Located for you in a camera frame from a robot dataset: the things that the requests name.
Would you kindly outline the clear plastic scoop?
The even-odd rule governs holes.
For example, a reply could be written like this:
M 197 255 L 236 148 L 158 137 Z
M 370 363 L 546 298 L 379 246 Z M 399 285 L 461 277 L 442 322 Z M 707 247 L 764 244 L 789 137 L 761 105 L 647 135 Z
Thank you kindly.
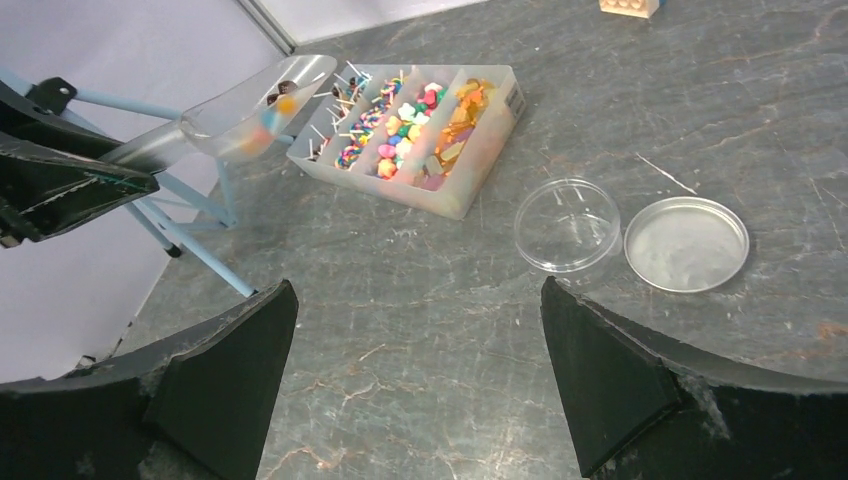
M 287 57 L 101 160 L 158 173 L 194 153 L 226 161 L 256 158 L 283 136 L 337 65 L 337 59 L 329 55 Z

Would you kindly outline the round jar lid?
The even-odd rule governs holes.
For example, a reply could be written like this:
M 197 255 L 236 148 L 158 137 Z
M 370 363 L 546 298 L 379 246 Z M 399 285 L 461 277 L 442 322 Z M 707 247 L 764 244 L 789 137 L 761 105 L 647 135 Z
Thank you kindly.
M 689 294 L 717 288 L 739 273 L 751 239 L 728 207 L 678 196 L 639 211 L 627 226 L 623 247 L 629 266 L 647 284 Z

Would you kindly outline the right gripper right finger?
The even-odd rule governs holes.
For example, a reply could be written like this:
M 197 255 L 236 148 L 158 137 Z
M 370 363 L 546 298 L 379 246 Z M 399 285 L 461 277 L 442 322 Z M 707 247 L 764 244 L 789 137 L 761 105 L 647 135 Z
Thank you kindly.
M 843 479 L 847 386 L 736 362 L 571 293 L 541 320 L 586 479 Z

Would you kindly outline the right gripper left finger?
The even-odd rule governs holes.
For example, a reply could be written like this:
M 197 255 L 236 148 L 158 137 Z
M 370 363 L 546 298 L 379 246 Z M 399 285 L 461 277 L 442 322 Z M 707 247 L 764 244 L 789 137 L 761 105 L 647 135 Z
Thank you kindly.
M 297 323 L 292 284 L 54 380 L 1 387 L 5 479 L 253 479 Z

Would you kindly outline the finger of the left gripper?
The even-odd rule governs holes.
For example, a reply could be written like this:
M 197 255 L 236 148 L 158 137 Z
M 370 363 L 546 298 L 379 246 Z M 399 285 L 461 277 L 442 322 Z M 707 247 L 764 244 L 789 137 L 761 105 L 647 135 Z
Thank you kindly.
M 1 132 L 61 152 L 99 159 L 122 142 L 49 113 L 1 82 Z
M 1 245 L 41 242 L 155 193 L 150 174 L 1 135 Z

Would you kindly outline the clear round plastic jar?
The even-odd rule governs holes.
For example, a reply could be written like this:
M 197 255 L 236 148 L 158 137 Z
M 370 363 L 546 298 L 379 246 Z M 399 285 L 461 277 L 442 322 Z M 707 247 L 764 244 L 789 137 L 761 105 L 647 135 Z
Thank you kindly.
M 521 203 L 513 239 L 531 266 L 562 277 L 601 273 L 623 249 L 621 214 L 601 186 L 580 177 L 553 179 Z

